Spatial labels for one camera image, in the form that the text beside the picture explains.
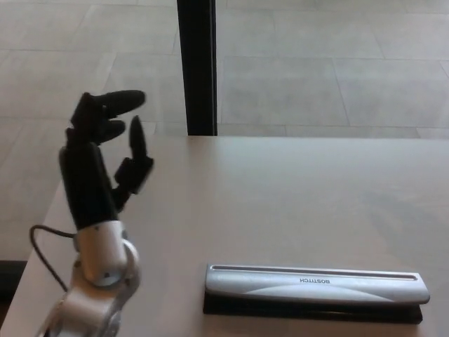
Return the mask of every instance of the wire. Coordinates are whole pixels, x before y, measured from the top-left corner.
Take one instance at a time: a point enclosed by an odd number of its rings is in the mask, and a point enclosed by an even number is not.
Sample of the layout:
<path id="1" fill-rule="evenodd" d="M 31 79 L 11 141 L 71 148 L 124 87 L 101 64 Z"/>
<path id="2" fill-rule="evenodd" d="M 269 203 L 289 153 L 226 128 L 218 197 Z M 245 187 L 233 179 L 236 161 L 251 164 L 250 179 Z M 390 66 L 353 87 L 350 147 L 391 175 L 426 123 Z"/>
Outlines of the wire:
<path id="1" fill-rule="evenodd" d="M 36 251 L 37 256 L 41 260 L 41 262 L 46 266 L 48 271 L 52 274 L 52 276 L 55 278 L 56 282 L 59 283 L 61 288 L 67 292 L 68 288 L 65 285 L 64 281 L 60 278 L 60 276 L 57 274 L 57 272 L 53 269 L 51 264 L 48 262 L 47 258 L 42 254 L 41 249 L 36 243 L 36 237 L 34 236 L 34 232 L 36 230 L 45 230 L 46 232 L 49 232 L 51 234 L 59 235 L 60 237 L 68 237 L 70 239 L 73 239 L 75 237 L 75 234 L 63 232 L 61 230 L 55 230 L 54 228 L 45 226 L 45 225 L 34 225 L 29 229 L 29 240 L 31 241 L 31 245 L 33 246 L 34 250 Z"/>

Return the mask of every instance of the black window frame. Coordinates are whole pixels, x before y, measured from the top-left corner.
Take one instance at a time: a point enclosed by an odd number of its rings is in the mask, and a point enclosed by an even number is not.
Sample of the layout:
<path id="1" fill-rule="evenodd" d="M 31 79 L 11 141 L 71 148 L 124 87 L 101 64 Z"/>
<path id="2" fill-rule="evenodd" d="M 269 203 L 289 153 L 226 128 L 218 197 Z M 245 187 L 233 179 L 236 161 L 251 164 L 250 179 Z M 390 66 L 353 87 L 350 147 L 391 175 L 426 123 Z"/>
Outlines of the black window frame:
<path id="1" fill-rule="evenodd" d="M 189 136 L 217 135 L 215 0 L 177 0 Z"/>

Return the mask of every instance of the white table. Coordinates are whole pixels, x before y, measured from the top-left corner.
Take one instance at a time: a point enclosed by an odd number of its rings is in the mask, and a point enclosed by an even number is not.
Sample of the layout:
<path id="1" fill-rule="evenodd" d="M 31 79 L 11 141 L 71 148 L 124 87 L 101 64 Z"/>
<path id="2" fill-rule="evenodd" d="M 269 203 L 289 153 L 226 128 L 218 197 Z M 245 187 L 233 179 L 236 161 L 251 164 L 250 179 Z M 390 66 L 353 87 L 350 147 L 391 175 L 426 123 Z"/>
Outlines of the white table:
<path id="1" fill-rule="evenodd" d="M 448 336 L 449 143 L 149 141 L 154 172 L 121 217 L 143 282 L 120 336 Z M 105 153 L 114 167 L 120 149 Z M 61 187 L 45 224 L 74 231 Z M 39 239 L 68 280 L 71 242 Z M 419 326 L 203 316 L 206 263 L 417 271 L 431 302 Z M 33 253 L 1 337 L 33 336 L 61 295 Z"/>

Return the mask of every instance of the tile floor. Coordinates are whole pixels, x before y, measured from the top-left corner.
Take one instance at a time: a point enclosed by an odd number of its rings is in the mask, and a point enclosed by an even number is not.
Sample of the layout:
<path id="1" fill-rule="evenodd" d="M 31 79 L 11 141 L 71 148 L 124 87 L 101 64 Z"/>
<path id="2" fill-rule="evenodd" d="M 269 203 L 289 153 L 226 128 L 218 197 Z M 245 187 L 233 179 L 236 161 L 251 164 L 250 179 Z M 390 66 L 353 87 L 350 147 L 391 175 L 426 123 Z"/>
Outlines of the tile floor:
<path id="1" fill-rule="evenodd" d="M 221 135 L 449 138 L 449 0 L 216 0 Z M 186 134 L 175 0 L 0 0 L 0 259 L 60 179 L 83 91 Z"/>

